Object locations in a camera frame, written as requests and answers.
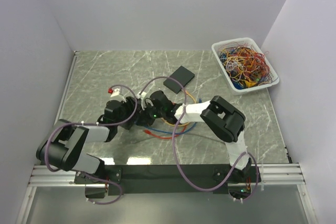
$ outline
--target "red cable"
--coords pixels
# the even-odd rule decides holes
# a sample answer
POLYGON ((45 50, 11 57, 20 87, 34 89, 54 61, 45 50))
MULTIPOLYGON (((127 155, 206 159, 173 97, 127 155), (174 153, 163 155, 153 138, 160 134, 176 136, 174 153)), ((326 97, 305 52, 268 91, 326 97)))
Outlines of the red cable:
MULTIPOLYGON (((187 125, 183 127, 183 129, 181 130, 180 133, 184 132, 186 128, 187 128, 187 125)), ((152 136, 154 136, 154 137, 156 137, 156 138, 163 139, 163 140, 170 140, 170 139, 172 139, 171 136, 169 136, 169 137, 164 137, 164 136, 158 136, 158 135, 155 135, 154 133, 152 133, 152 132, 149 131, 149 130, 144 130, 143 132, 146 133, 146 134, 148 134, 148 135, 152 135, 152 136)))

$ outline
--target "white wall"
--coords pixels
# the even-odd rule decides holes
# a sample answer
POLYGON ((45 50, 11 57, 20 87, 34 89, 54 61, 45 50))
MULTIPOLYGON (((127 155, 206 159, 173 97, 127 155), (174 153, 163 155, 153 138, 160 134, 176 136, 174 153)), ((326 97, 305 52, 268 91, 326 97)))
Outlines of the white wall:
POLYGON ((0 5, 0 222, 14 223, 73 52, 44 0, 0 5))
POLYGON ((210 49, 252 37, 262 44, 285 0, 48 0, 71 47, 210 49))
POLYGON ((287 0, 263 50, 280 76, 279 124, 307 180, 320 223, 335 223, 336 0, 287 0))

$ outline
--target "metal frame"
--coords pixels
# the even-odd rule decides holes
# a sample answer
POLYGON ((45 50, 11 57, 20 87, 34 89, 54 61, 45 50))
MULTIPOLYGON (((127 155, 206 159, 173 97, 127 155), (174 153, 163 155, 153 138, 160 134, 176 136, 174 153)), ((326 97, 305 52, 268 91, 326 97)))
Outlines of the metal frame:
MULTIPOLYGON (((305 181, 299 164, 265 164, 258 165, 263 185, 304 185, 305 181)), ((85 187, 85 184, 74 184, 75 172, 50 172, 44 165, 34 166, 28 187, 85 187)), ((104 187, 105 184, 93 184, 104 187)))
POLYGON ((302 201, 303 209, 305 210, 305 213, 306 213, 308 224, 318 223, 313 204, 308 194, 307 185, 298 185, 298 190, 300 193, 300 198, 302 201))
MULTIPOLYGON (((77 55, 78 52, 75 51, 73 57, 74 59, 70 67, 69 76, 62 95, 61 103, 57 112, 55 122, 59 119, 59 116, 63 111, 64 100, 68 92, 72 74, 74 72, 77 55)), ((313 205, 311 203, 307 191, 306 182, 304 180, 299 164, 258 164, 258 166, 261 174, 261 183, 259 183, 259 185, 262 190, 264 188, 264 185, 297 185, 302 205, 308 219, 308 223, 309 224, 318 223, 313 205)), ((69 186, 104 187, 105 186, 104 184, 92 184, 92 185, 74 184, 75 175, 76 175, 75 172, 64 172, 64 171, 52 173, 46 168, 46 166, 40 166, 40 165, 34 166, 16 223, 25 224, 27 222, 37 187, 69 187, 69 186)))

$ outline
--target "blue cable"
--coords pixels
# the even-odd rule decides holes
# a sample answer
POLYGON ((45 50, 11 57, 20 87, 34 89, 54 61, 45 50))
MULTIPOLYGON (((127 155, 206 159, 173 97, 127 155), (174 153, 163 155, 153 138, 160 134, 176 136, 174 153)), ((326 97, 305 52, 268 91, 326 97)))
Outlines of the blue cable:
MULTIPOLYGON (((198 103, 201 103, 202 102, 202 99, 200 98, 198 100, 198 103)), ((177 132, 176 135, 183 135, 189 131, 191 131, 195 126, 196 126, 197 123, 194 123, 188 130, 184 131, 184 132, 177 132)), ((157 130, 157 129, 154 129, 152 127, 148 127, 148 126, 144 126, 147 130, 150 130, 150 131, 156 131, 156 132, 160 132, 160 133, 165 133, 165 134, 173 134, 173 132, 169 132, 169 131, 161 131, 161 130, 157 130)))

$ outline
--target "gray marble surface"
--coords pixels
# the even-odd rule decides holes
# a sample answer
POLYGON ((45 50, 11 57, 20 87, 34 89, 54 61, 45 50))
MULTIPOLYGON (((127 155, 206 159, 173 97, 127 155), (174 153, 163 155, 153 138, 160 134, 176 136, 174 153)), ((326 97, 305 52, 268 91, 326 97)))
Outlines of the gray marble surface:
MULTIPOLYGON (((233 96, 211 51, 78 52, 59 118, 95 122, 109 100, 108 87, 122 83, 137 93, 150 79, 169 76, 180 65, 195 73, 186 86, 194 97, 206 101, 220 95, 245 114, 245 143, 258 163, 288 163, 268 91, 233 96)), ((163 80, 153 82, 147 92, 158 89, 172 101, 183 100, 182 93, 176 95, 167 89, 163 80)), ((153 127, 172 131, 161 120, 156 120, 153 127)), ((216 138, 205 123, 198 123, 192 133, 216 138)), ((139 126, 130 131, 119 127, 118 135, 110 143, 88 143, 83 150, 103 158, 107 164, 175 163, 171 141, 147 138, 139 126)), ((194 135, 183 135, 176 142, 182 164, 228 163, 223 143, 194 135)))

